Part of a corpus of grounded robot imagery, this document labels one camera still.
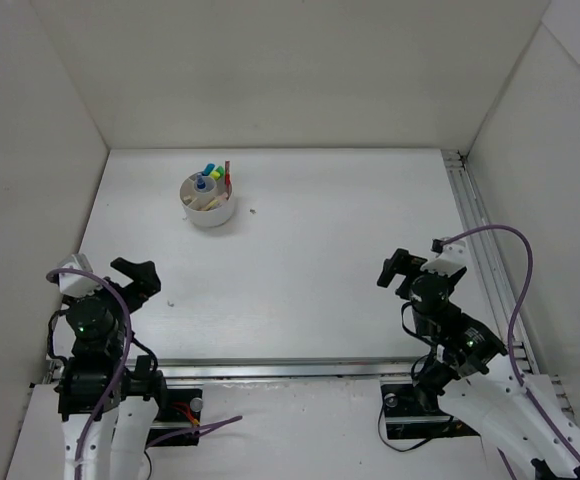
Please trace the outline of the orange highlighter stick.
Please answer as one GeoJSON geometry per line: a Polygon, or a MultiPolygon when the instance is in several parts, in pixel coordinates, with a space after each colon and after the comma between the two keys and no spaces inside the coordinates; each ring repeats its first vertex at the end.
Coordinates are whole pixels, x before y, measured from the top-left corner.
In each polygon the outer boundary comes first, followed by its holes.
{"type": "Polygon", "coordinates": [[[212,200],[208,205],[206,205],[203,208],[203,211],[209,211],[215,208],[218,208],[219,206],[221,206],[223,203],[225,202],[225,199],[223,197],[221,198],[216,198],[214,200],[212,200]]]}

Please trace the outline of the small glue bottle blue cap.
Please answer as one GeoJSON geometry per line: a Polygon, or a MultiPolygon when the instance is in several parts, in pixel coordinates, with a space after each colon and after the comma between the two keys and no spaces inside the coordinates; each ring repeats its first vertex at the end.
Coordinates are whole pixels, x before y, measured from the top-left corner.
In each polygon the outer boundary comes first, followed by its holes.
{"type": "Polygon", "coordinates": [[[195,188],[198,192],[206,192],[207,191],[207,184],[205,181],[205,177],[201,172],[199,172],[196,175],[195,188]]]}

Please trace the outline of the black highlighter blue cap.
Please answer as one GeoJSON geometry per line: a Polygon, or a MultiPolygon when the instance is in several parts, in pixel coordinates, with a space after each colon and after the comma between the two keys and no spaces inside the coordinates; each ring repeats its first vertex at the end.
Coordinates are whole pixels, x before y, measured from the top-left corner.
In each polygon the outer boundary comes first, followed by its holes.
{"type": "Polygon", "coordinates": [[[204,176],[209,176],[215,169],[215,164],[214,163],[208,163],[204,170],[202,171],[202,174],[204,176]]]}

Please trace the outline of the red gel pen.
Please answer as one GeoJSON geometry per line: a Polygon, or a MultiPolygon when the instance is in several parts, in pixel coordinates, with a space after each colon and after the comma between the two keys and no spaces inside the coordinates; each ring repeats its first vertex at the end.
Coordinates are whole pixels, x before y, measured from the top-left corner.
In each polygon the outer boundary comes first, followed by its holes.
{"type": "Polygon", "coordinates": [[[226,190],[228,198],[230,198],[231,192],[232,192],[230,167],[231,167],[231,162],[226,160],[224,162],[224,182],[225,182],[225,190],[226,190]]]}

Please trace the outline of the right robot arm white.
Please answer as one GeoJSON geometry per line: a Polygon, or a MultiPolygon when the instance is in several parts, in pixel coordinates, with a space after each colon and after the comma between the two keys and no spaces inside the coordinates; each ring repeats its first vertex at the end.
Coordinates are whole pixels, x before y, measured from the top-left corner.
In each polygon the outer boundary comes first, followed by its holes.
{"type": "Polygon", "coordinates": [[[412,398],[476,431],[530,479],[580,479],[580,428],[512,365],[512,354],[488,326],[450,300],[467,272],[465,249],[453,244],[434,259],[398,249],[385,259],[378,286],[395,277],[396,295],[414,325],[406,334],[429,349],[414,376],[412,398]]]}

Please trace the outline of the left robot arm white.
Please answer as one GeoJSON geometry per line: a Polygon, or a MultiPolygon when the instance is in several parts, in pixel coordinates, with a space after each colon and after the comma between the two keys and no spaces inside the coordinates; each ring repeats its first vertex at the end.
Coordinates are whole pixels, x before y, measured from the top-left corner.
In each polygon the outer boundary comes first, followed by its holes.
{"type": "Polygon", "coordinates": [[[121,257],[110,266],[127,285],[95,275],[83,254],[46,276],[62,302],[48,322],[46,353],[62,366],[55,391],[67,479],[138,478],[151,425],[170,406],[157,357],[131,324],[161,290],[156,266],[121,257]]]}

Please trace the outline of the white round desk organizer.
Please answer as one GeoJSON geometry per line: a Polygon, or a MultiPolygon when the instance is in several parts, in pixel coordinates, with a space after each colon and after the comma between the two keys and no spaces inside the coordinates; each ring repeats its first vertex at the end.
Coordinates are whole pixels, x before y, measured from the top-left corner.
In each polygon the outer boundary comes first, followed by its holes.
{"type": "Polygon", "coordinates": [[[233,216],[236,209],[236,195],[231,192],[231,196],[228,198],[224,179],[214,180],[210,176],[204,176],[207,191],[198,192],[195,188],[195,180],[198,173],[190,175],[180,186],[179,196],[186,217],[193,225],[200,228],[221,226],[233,216]],[[193,197],[194,201],[187,205],[184,204],[183,198],[185,196],[193,197]],[[221,206],[209,211],[203,211],[203,208],[212,200],[221,197],[225,199],[225,202],[221,206]]]}

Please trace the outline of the aluminium rail front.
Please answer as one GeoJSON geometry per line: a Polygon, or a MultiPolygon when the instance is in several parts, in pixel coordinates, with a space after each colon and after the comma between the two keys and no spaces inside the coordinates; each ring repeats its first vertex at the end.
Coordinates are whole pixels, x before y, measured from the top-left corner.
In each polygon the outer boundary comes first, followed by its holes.
{"type": "Polygon", "coordinates": [[[202,383],[255,382],[318,378],[410,378],[414,357],[339,359],[160,360],[159,369],[172,381],[202,383]]]}

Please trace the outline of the aluminium rail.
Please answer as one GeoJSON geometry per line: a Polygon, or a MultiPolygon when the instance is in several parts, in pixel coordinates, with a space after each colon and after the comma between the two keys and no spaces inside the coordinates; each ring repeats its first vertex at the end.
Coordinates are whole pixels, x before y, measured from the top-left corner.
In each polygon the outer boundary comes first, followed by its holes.
{"type": "Polygon", "coordinates": [[[414,357],[339,359],[160,360],[159,369],[172,381],[202,383],[255,382],[318,378],[410,378],[414,357]]]}
{"type": "Polygon", "coordinates": [[[442,154],[462,223],[467,230],[444,240],[444,245],[464,240],[473,251],[482,280],[492,280],[499,294],[511,294],[505,272],[496,273],[499,258],[494,234],[509,233],[526,252],[526,274],[517,297],[509,297],[510,317],[501,325],[504,354],[496,357],[487,375],[462,380],[457,393],[442,399],[460,418],[499,449],[506,466],[515,463],[533,479],[580,479],[580,428],[552,398],[535,385],[536,377],[523,371],[515,356],[515,335],[525,328],[518,322],[534,268],[526,236],[514,227],[486,224],[481,218],[480,197],[470,180],[465,159],[456,152],[442,154]]]}

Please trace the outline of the aluminium rail right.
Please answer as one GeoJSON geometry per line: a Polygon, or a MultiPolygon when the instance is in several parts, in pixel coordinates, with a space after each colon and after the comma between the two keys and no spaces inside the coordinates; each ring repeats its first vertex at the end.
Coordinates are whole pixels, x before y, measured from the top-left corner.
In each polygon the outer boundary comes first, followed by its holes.
{"type": "Polygon", "coordinates": [[[481,218],[480,197],[470,180],[465,159],[456,152],[442,154],[462,223],[467,230],[444,240],[444,245],[464,240],[473,251],[482,280],[492,280],[499,294],[511,294],[505,272],[496,273],[499,258],[494,234],[509,233],[526,252],[526,274],[517,297],[509,297],[510,317],[501,325],[504,354],[496,357],[487,375],[462,380],[457,393],[442,399],[460,418],[499,449],[506,466],[515,463],[533,479],[580,479],[580,428],[552,398],[535,385],[536,377],[523,371],[515,356],[515,335],[525,328],[518,322],[534,268],[526,236],[514,227],[486,224],[481,218]]]}

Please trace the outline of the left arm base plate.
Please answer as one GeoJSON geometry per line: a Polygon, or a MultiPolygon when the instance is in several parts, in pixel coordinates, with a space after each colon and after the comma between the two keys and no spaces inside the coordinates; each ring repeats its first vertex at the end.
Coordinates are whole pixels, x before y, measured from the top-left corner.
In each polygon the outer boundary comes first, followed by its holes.
{"type": "Polygon", "coordinates": [[[153,421],[147,442],[150,443],[161,436],[199,423],[202,408],[203,390],[201,388],[169,387],[165,404],[153,421]]]}

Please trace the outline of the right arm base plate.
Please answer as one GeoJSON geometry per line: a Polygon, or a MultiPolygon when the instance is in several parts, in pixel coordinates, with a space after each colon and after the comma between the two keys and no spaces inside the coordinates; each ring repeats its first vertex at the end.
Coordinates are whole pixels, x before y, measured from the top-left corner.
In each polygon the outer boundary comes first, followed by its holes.
{"type": "Polygon", "coordinates": [[[478,433],[457,417],[450,418],[435,398],[424,399],[410,383],[382,384],[379,422],[387,440],[476,437],[478,433]]]}

